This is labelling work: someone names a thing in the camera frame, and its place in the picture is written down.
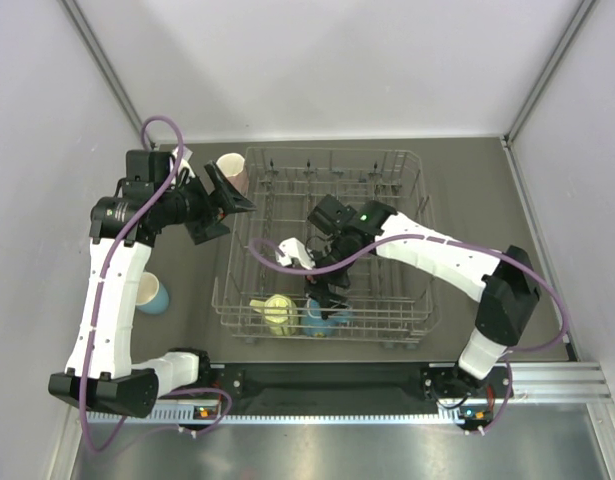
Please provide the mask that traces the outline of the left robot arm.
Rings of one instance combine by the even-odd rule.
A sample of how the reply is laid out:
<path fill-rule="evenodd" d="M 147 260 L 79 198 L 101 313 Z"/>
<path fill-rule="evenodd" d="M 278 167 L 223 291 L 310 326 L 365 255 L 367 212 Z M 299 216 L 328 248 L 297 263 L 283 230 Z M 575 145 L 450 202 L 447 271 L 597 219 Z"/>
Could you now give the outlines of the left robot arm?
<path fill-rule="evenodd" d="M 49 393 L 91 412 L 147 417 L 158 398 L 181 387 L 192 397 L 212 388 L 205 352 L 175 348 L 135 364 L 130 345 L 139 284 L 157 236 L 184 225 L 195 244 L 223 235 L 229 214 L 252 212 L 246 199 L 245 159 L 222 155 L 204 169 L 213 184 L 207 191 L 183 159 L 165 151 L 130 150 L 126 173 L 113 195 L 90 213 L 90 269 L 82 320 L 63 371 L 49 377 Z"/>

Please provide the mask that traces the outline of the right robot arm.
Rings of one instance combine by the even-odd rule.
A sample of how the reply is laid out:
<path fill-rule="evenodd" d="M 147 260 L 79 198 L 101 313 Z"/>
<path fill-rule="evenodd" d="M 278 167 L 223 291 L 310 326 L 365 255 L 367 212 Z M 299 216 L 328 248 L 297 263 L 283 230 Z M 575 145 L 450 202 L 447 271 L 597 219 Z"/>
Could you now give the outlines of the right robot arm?
<path fill-rule="evenodd" d="M 370 200 L 359 209 L 325 196 L 307 220 L 329 245 L 315 252 L 309 293 L 323 307 L 335 302 L 331 287 L 347 289 L 346 268 L 331 267 L 363 248 L 370 254 L 414 267 L 465 293 L 477 305 L 475 327 L 451 379 L 460 395 L 477 396 L 490 384 L 498 359 L 516 346 L 536 308 L 541 292 L 530 276 L 527 252 L 510 246 L 492 254 L 456 246 L 453 238 L 424 227 L 394 207 Z"/>

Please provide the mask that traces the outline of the plain blue mug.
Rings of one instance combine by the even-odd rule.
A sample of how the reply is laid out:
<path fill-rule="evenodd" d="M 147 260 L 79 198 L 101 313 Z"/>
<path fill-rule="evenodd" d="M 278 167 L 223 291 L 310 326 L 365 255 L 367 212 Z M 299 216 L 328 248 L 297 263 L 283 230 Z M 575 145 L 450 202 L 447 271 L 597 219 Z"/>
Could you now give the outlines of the plain blue mug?
<path fill-rule="evenodd" d="M 163 314 L 170 305 L 170 295 L 156 275 L 143 272 L 138 285 L 136 309 L 148 315 Z"/>

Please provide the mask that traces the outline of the blue floral mug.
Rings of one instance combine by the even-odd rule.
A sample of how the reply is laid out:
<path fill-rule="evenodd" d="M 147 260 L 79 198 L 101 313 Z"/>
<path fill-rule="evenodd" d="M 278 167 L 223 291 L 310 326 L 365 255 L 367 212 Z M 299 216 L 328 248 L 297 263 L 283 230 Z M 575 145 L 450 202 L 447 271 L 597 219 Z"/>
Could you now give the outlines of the blue floral mug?
<path fill-rule="evenodd" d="M 313 338 L 334 337 L 351 320 L 351 312 L 348 309 L 327 311 L 327 318 L 323 317 L 324 313 L 316 300 L 308 299 L 300 320 L 302 333 Z"/>

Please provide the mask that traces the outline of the yellow mug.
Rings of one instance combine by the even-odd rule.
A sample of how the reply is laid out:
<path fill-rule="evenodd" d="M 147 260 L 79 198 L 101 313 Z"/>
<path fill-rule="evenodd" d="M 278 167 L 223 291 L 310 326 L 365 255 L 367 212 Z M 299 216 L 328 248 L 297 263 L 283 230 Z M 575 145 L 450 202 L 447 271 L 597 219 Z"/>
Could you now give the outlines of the yellow mug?
<path fill-rule="evenodd" d="M 265 300 L 251 299 L 249 306 L 262 316 L 272 335 L 293 336 L 298 332 L 300 315 L 291 298 L 275 294 Z"/>

